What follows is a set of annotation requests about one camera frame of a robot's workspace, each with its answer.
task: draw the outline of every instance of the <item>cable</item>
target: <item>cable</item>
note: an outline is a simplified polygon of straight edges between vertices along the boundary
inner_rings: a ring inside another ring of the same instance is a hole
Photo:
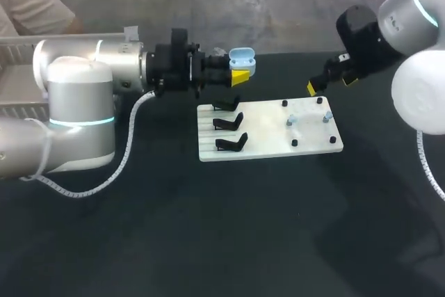
[[[417,149],[419,151],[419,158],[420,162],[422,164],[423,170],[425,171],[425,175],[428,178],[428,181],[431,183],[431,186],[434,188],[438,196],[445,201],[445,193],[440,188],[439,184],[436,182],[436,179],[432,175],[430,166],[428,165],[428,162],[426,161],[426,155],[425,150],[423,149],[423,133],[422,131],[417,132]]]
[[[37,169],[37,172],[35,172],[35,174],[31,177],[20,178],[22,181],[31,181],[37,179],[37,177],[39,177],[47,167],[49,153],[51,152],[52,136],[51,136],[51,130],[49,130],[46,124],[43,123],[42,121],[36,120],[35,118],[25,118],[25,121],[32,121],[37,123],[39,127],[41,127],[46,133],[44,147],[42,151],[42,158],[40,160],[40,165],[39,168]]]
[[[127,146],[125,147],[125,153],[122,157],[122,160],[116,169],[116,171],[102,184],[97,186],[96,188],[90,189],[89,191],[82,191],[80,193],[75,193],[72,191],[69,191],[67,189],[64,189],[60,187],[56,182],[42,176],[42,175],[35,175],[34,178],[36,178],[38,181],[46,184],[47,186],[51,187],[53,190],[57,191],[58,193],[67,196],[69,198],[86,198],[88,196],[94,195],[98,192],[100,192],[102,189],[106,188],[109,184],[111,184],[118,176],[119,174],[124,170],[125,165],[127,164],[127,161],[130,156],[131,151],[131,145],[133,144],[133,134],[134,134],[134,123],[136,121],[136,114],[138,112],[138,109],[144,102],[147,100],[150,100],[154,97],[154,92],[149,92],[144,94],[136,103],[134,104],[133,108],[130,112],[130,119],[129,119],[129,128],[128,128],[128,139],[127,139]]]

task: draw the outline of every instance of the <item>beige pants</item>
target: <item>beige pants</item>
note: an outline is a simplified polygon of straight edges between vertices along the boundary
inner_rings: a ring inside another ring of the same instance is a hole
[[[73,19],[60,0],[0,0],[0,38],[61,34]]]

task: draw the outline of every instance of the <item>white spiral cable wrap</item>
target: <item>white spiral cable wrap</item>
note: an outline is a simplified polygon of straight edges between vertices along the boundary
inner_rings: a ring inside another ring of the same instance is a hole
[[[425,150],[423,149],[423,133],[422,131],[417,132],[417,149],[419,151],[419,158],[420,162],[422,164],[423,170],[425,171],[425,175],[428,178],[428,181],[431,183],[431,186],[434,188],[438,196],[445,201],[445,193],[440,188],[439,184],[436,182],[436,179],[432,175],[430,166],[428,165],[428,162],[426,160]]]
[[[62,188],[59,186],[56,182],[42,176],[42,175],[34,175],[31,179],[24,179],[24,181],[31,181],[32,179],[36,179],[47,186],[50,186],[53,188],[53,190],[57,191],[58,193],[67,196],[69,198],[86,198],[88,196],[94,195],[98,192],[100,192],[102,189],[106,188],[109,184],[111,184],[118,176],[119,174],[124,170],[125,165],[127,164],[127,161],[130,156],[131,151],[131,145],[133,144],[133,134],[134,134],[134,124],[136,121],[136,114],[138,112],[138,109],[144,102],[154,97],[154,92],[149,92],[144,94],[133,106],[130,112],[130,120],[129,120],[129,129],[128,129],[128,139],[127,139],[127,146],[125,147],[125,153],[122,157],[122,160],[116,169],[116,171],[102,184],[97,186],[96,188],[90,189],[89,191],[82,191],[80,193],[75,193],[72,191],[69,191],[67,189]]]

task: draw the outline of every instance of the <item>yellow object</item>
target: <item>yellow object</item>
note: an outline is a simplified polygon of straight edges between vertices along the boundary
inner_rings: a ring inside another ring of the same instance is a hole
[[[309,92],[309,94],[311,95],[311,97],[313,97],[316,94],[316,91],[314,90],[314,88],[312,87],[311,82],[309,82],[307,84],[307,91]]]
[[[353,82],[349,83],[349,85],[347,83],[345,83],[345,79],[343,79],[343,83],[345,84],[346,87],[351,86],[353,83],[359,81],[359,79],[354,80]]]
[[[250,78],[249,70],[232,70],[232,87],[245,83]]]

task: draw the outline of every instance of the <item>metal screw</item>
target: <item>metal screw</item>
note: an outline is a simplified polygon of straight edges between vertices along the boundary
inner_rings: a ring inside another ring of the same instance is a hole
[[[291,114],[289,116],[289,118],[287,119],[286,125],[288,127],[290,127],[293,123],[296,123],[296,122],[297,122],[297,118],[294,116],[294,114]]]
[[[330,120],[331,118],[333,118],[333,117],[334,117],[334,116],[333,116],[332,112],[331,112],[331,111],[328,111],[328,112],[326,113],[325,117],[323,118],[323,123],[328,123],[329,120]]]

